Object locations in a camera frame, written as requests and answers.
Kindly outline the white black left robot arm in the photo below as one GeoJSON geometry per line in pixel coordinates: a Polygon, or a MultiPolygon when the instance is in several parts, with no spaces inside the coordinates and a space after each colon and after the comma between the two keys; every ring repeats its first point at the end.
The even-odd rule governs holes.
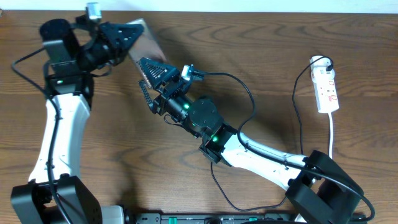
{"type": "Polygon", "coordinates": [[[28,183],[12,189],[22,223],[128,223],[120,205],[102,206],[80,179],[80,152],[90,117],[97,70],[124,61],[145,31],[142,19],[127,24],[78,17],[40,27],[47,121],[39,158],[28,183]]]}

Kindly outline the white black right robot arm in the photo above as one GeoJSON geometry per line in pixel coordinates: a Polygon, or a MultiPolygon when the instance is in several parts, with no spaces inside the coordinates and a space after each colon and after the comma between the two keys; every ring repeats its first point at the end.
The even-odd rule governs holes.
{"type": "Polygon", "coordinates": [[[137,61],[143,80],[139,86],[150,110],[171,118],[201,139],[199,149],[211,162],[249,170],[285,190],[298,211],[296,222],[359,223],[354,211],[364,200],[361,187],[328,155],[313,151],[309,156],[273,149],[233,128],[219,114],[213,100],[195,101],[186,94],[191,84],[206,72],[186,66],[182,71],[149,58],[137,61]]]}

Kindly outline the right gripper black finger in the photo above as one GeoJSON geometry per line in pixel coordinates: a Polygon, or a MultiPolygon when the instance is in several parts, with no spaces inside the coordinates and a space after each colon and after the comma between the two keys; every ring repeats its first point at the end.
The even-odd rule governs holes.
{"type": "Polygon", "coordinates": [[[139,80],[139,81],[138,81],[138,84],[139,84],[139,87],[140,87],[140,89],[141,89],[141,92],[142,92],[143,95],[144,95],[144,99],[145,99],[145,101],[146,101],[146,103],[147,103],[149,109],[150,109],[152,112],[154,112],[154,101],[153,101],[153,99],[150,97],[149,92],[147,91],[145,81],[144,81],[144,80],[139,80]]]}
{"type": "Polygon", "coordinates": [[[138,65],[144,80],[151,89],[158,89],[161,85],[166,85],[180,74],[176,67],[149,58],[141,58],[138,65]]]}

